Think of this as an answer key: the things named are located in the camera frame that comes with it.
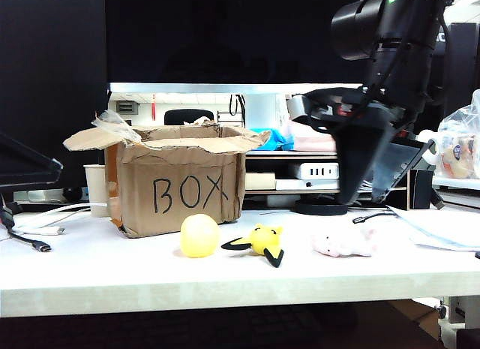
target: yellow ball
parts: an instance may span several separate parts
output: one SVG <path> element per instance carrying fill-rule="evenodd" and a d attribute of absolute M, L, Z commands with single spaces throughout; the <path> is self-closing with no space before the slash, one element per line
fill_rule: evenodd
<path fill-rule="evenodd" d="M 208 257 L 220 242 L 220 228 L 211 217 L 195 214 L 186 217 L 180 228 L 180 249 L 188 257 Z"/>

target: black robotic arm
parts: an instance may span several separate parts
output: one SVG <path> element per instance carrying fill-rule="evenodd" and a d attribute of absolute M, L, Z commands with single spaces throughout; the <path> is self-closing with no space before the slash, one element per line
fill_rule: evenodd
<path fill-rule="evenodd" d="M 443 12 L 453 1 L 359 0 L 335 14 L 334 48 L 347 60 L 368 59 L 363 85 L 296 95 L 288 108 L 293 120 L 334 137 L 337 202 L 351 203 L 372 170 L 372 198 L 382 201 L 426 150 L 396 136 L 436 100 L 427 93 L 428 78 L 439 28 L 448 31 Z"/>

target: white paper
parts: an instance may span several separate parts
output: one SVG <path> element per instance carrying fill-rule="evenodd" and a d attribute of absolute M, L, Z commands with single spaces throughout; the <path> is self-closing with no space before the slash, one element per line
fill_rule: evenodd
<path fill-rule="evenodd" d="M 389 208 L 416 229 L 410 234 L 415 244 L 458 251 L 480 250 L 480 214 L 476 212 Z"/>

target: white plush toy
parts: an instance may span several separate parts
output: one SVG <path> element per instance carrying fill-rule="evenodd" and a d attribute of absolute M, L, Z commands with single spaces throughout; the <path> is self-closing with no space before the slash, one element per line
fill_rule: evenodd
<path fill-rule="evenodd" d="M 323 230 L 313 237 L 313 249 L 331 257 L 346 257 L 360 255 L 371 257 L 376 246 L 371 240 L 374 231 L 372 229 L 349 228 Z"/>

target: office chair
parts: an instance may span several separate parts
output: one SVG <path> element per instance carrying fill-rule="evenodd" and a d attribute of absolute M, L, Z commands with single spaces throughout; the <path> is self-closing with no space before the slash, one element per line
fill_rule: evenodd
<path fill-rule="evenodd" d="M 206 116 L 214 119 L 213 112 L 203 109 L 174 109 L 165 112 L 163 121 L 165 125 L 183 125 L 184 122 L 194 122 L 198 118 Z"/>

